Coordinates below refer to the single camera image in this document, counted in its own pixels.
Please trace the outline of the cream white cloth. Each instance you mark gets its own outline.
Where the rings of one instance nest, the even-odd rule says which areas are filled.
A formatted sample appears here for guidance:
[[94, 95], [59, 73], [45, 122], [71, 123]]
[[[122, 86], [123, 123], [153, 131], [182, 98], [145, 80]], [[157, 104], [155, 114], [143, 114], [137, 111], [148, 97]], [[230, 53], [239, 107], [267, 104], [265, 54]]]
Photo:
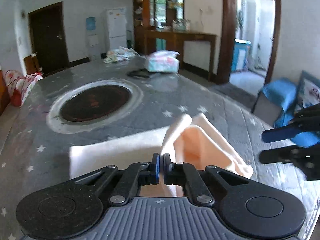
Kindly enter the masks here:
[[254, 171], [203, 113], [183, 114], [167, 127], [69, 149], [69, 176], [76, 178], [107, 165], [125, 170], [149, 162], [154, 153], [170, 154], [173, 163], [190, 163], [198, 170], [214, 165], [246, 178]]

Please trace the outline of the blue covered chair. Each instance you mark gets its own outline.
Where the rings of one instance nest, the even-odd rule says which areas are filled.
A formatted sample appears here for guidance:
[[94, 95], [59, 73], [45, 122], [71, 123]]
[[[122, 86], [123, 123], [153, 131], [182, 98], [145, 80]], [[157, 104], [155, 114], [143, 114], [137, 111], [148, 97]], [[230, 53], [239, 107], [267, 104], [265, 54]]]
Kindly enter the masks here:
[[293, 119], [295, 111], [319, 104], [319, 79], [302, 71], [298, 84], [281, 78], [265, 85], [260, 92], [252, 113], [278, 128]]

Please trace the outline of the round black induction cooktop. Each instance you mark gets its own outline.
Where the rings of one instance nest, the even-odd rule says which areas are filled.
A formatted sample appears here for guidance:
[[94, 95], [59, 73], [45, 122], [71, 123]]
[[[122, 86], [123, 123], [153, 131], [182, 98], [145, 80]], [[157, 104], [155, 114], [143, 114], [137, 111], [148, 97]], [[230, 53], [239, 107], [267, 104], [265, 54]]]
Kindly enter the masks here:
[[131, 81], [95, 81], [58, 97], [50, 107], [46, 123], [60, 134], [90, 132], [128, 116], [143, 97], [143, 91]]

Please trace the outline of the blue white cabinet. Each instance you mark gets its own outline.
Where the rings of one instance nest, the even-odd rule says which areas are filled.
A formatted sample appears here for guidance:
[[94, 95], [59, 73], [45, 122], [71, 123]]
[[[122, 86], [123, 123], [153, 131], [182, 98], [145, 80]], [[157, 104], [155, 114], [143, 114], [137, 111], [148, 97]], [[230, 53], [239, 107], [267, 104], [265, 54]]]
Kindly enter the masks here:
[[252, 43], [250, 41], [240, 39], [234, 40], [231, 72], [240, 72], [244, 70], [251, 46]]

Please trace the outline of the black notebook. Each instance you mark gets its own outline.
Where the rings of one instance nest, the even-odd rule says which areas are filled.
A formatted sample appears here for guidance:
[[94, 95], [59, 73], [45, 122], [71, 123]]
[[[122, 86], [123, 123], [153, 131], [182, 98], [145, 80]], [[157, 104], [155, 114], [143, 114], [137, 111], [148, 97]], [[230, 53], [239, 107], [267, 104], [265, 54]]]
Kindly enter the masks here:
[[127, 73], [129, 77], [141, 78], [141, 79], [149, 79], [154, 75], [154, 73], [149, 72], [147, 69], [142, 68], [138, 70], [132, 70]]

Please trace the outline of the grey quilted star tablecloth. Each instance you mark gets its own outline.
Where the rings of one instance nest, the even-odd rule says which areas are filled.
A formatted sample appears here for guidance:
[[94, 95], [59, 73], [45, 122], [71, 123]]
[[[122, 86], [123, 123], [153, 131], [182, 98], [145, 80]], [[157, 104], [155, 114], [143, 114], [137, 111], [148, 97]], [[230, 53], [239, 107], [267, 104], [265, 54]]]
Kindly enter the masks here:
[[149, 81], [132, 79], [143, 92], [136, 109], [92, 131], [60, 134], [52, 131], [46, 117], [55, 100], [88, 83], [126, 79], [127, 72], [144, 61], [107, 66], [101, 61], [85, 63], [40, 80], [22, 107], [8, 106], [1, 115], [1, 239], [19, 239], [15, 210], [27, 194], [69, 178], [71, 146], [114, 140], [169, 126], [183, 113], [204, 113], [244, 161], [253, 167], [253, 179], [295, 195], [306, 208], [306, 221], [299, 237], [309, 239], [319, 218], [319, 182], [306, 181], [290, 164], [259, 163], [262, 150], [288, 145], [287, 141], [265, 144], [262, 131], [268, 124], [235, 101], [178, 74]]

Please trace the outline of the tissue pack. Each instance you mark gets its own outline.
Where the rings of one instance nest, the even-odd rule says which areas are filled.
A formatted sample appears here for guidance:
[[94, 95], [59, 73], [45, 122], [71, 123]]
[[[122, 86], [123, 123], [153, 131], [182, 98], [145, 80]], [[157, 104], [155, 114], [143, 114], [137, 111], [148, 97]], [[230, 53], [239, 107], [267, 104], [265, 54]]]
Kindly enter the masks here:
[[145, 69], [152, 73], [178, 73], [180, 62], [179, 52], [159, 50], [146, 57]]

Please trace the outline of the crumpled patterned cloth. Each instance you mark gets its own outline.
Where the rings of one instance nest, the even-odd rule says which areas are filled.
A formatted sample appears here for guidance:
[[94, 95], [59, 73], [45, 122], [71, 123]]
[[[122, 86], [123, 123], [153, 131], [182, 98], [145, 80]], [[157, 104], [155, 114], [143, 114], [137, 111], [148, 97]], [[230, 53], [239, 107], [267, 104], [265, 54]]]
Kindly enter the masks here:
[[139, 54], [132, 48], [125, 48], [120, 46], [118, 49], [108, 51], [104, 58], [104, 63], [116, 63], [121, 61], [127, 61]]

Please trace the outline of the wooden console table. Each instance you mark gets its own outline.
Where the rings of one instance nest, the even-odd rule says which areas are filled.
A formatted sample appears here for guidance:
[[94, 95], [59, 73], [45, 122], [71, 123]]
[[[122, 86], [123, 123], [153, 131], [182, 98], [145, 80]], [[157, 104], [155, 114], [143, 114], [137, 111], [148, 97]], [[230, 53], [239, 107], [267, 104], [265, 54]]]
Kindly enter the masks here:
[[179, 53], [180, 69], [185, 60], [207, 72], [207, 80], [214, 80], [215, 48], [217, 35], [196, 31], [151, 30], [144, 31], [144, 54], [151, 54], [156, 46], [152, 40], [166, 40], [167, 49]]

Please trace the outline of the water dispenser with blue bottle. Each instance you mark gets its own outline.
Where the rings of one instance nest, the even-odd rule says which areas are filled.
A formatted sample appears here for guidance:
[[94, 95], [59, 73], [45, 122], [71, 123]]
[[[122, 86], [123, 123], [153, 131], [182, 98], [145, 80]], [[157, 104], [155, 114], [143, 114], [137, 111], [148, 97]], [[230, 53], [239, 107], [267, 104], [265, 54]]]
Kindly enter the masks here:
[[100, 44], [95, 17], [86, 18], [86, 42], [90, 60], [99, 59]]

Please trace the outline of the red white play tent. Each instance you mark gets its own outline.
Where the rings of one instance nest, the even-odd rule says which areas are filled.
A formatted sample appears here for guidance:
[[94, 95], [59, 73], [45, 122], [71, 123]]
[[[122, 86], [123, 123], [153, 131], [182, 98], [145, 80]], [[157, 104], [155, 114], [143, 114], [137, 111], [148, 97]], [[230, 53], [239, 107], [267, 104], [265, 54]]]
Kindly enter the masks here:
[[29, 74], [23, 76], [16, 70], [8, 70], [4, 76], [10, 96], [11, 104], [15, 107], [21, 107], [37, 81], [43, 79], [41, 73]]

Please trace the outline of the white refrigerator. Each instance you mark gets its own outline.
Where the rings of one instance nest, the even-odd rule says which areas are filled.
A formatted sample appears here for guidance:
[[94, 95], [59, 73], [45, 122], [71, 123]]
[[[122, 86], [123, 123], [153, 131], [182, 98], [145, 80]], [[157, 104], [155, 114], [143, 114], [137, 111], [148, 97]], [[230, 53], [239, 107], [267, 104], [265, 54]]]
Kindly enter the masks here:
[[114, 8], [103, 11], [105, 46], [107, 51], [127, 47], [126, 8]]

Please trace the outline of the dark wooden door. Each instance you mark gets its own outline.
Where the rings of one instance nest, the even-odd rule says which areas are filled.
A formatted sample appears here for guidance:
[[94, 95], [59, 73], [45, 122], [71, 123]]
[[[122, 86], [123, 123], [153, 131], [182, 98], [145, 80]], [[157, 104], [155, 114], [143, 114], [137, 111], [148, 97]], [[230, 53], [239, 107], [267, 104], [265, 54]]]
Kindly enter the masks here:
[[69, 67], [63, 3], [57, 2], [28, 14], [32, 52], [36, 53], [43, 76]]

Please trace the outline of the wooden display cabinet right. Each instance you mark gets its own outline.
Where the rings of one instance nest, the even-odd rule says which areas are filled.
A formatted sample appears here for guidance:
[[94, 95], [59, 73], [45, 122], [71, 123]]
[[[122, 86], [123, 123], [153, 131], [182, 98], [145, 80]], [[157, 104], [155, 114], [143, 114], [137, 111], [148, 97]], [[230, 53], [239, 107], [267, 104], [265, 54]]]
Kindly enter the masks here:
[[133, 0], [134, 49], [139, 54], [174, 50], [173, 41], [160, 38], [144, 40], [146, 30], [172, 31], [175, 21], [184, 19], [184, 0]]

